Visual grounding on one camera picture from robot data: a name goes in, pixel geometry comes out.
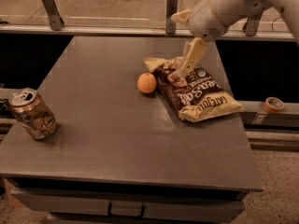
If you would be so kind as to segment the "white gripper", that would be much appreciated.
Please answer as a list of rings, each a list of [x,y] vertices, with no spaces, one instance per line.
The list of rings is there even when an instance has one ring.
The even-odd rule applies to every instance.
[[[188,23],[190,32],[196,36],[192,41],[185,43],[183,59],[176,70],[178,77],[186,77],[204,57],[207,42],[213,42],[223,36],[228,27],[218,18],[211,0],[202,0],[192,10],[188,8],[177,12],[170,20],[174,23]]]

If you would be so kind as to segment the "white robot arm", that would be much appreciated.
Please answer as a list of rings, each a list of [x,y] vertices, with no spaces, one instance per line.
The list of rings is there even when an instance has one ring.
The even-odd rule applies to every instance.
[[[183,60],[170,77],[186,77],[203,58],[209,42],[226,34],[237,21],[261,14],[270,7],[280,13],[299,43],[299,0],[202,0],[194,8],[172,15],[172,21],[188,26],[194,40],[185,45]]]

